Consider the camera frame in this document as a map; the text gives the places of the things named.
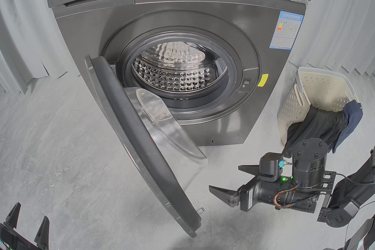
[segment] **cable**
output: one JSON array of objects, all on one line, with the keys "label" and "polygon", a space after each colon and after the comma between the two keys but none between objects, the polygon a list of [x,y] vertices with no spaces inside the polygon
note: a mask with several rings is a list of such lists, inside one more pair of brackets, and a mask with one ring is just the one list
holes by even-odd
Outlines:
[{"label": "cable", "polygon": [[[360,207],[358,211],[360,211],[360,210],[363,209],[365,206],[368,206],[369,204],[372,204],[372,203],[375,203],[375,200],[374,200],[374,201],[371,201],[371,202],[369,202],[369,203],[367,203],[367,204],[365,204],[365,205],[362,206],[362,207]],[[349,223],[348,223],[348,225],[347,225],[347,227],[346,227],[344,245],[346,244],[346,235],[347,235],[347,233],[348,233],[348,228],[349,228],[350,221],[349,221]]]},{"label": "cable", "polygon": [[307,200],[307,199],[310,199],[310,198],[312,198],[312,197],[313,197],[313,196],[309,196],[309,197],[302,198],[302,199],[297,199],[296,201],[291,202],[291,203],[289,203],[289,204],[293,204],[293,205],[301,204],[302,201]]},{"label": "cable", "polygon": [[296,186],[294,186],[294,187],[292,187],[292,188],[290,188],[290,189],[288,189],[288,190],[284,190],[284,191],[280,191],[280,192],[278,192],[278,193],[273,197],[273,204],[274,204],[276,207],[279,207],[279,208],[289,208],[289,207],[292,207],[292,206],[298,204],[300,200],[297,200],[297,201],[295,201],[295,202],[292,202],[292,203],[289,203],[289,204],[283,206],[283,205],[278,204],[278,202],[277,202],[277,197],[278,197],[279,195],[283,194],[283,193],[286,193],[286,192],[289,192],[289,191],[293,191],[293,190],[295,190],[296,188],[298,188],[298,187],[300,186],[301,183],[302,183],[302,182],[298,183]]},{"label": "cable", "polygon": [[375,184],[375,182],[355,182],[353,180],[351,180],[350,178],[346,177],[344,174],[340,174],[340,173],[336,173],[336,175],[340,175],[344,178],[346,178],[348,181],[350,181],[351,183],[354,183],[354,184],[358,184],[358,185],[371,185],[371,184]]}]

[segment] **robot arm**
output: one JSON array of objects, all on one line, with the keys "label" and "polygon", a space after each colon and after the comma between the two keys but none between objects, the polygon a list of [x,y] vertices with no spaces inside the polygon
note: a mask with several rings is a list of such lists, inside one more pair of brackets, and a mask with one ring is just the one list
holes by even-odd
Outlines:
[{"label": "robot arm", "polygon": [[368,250],[375,241],[375,215],[367,219],[360,229],[338,250]]},{"label": "robot arm", "polygon": [[282,153],[267,153],[259,165],[238,169],[255,177],[237,191],[209,186],[209,191],[231,207],[249,211],[257,203],[313,213],[321,194],[325,194],[318,220],[331,227],[343,227],[357,214],[360,206],[375,194],[373,171],[375,155],[335,188],[336,172],[326,171],[328,146],[321,139],[301,141],[291,149],[292,176],[282,176]]},{"label": "robot arm", "polygon": [[359,170],[337,183],[328,205],[323,203],[318,221],[331,227],[343,227],[357,214],[361,205],[375,194],[375,155],[373,150],[370,158]]}]

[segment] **washing machine door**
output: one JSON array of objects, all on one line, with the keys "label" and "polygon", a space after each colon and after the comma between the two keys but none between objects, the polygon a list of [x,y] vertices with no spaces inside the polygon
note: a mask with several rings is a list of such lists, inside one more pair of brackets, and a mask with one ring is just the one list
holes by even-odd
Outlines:
[{"label": "washing machine door", "polygon": [[134,165],[176,222],[195,237],[201,217],[184,190],[207,165],[206,156],[159,96],[143,88],[123,88],[102,56],[85,61],[93,97]]}]

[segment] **washing machine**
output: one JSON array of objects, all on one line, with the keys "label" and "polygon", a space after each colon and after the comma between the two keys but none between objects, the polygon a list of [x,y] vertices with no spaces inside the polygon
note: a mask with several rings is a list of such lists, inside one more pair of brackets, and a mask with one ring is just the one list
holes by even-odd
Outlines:
[{"label": "washing machine", "polygon": [[192,237],[198,146],[243,143],[310,0],[48,0],[87,87],[160,202]]}]

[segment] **white laundry basket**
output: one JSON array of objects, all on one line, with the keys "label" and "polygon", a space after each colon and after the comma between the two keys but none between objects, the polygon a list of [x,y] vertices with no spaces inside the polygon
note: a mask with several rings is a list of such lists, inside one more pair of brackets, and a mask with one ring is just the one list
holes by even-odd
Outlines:
[{"label": "white laundry basket", "polygon": [[328,70],[298,68],[296,80],[278,113],[281,140],[287,142],[289,126],[305,119],[310,104],[338,112],[352,100],[359,102],[346,76]]}]

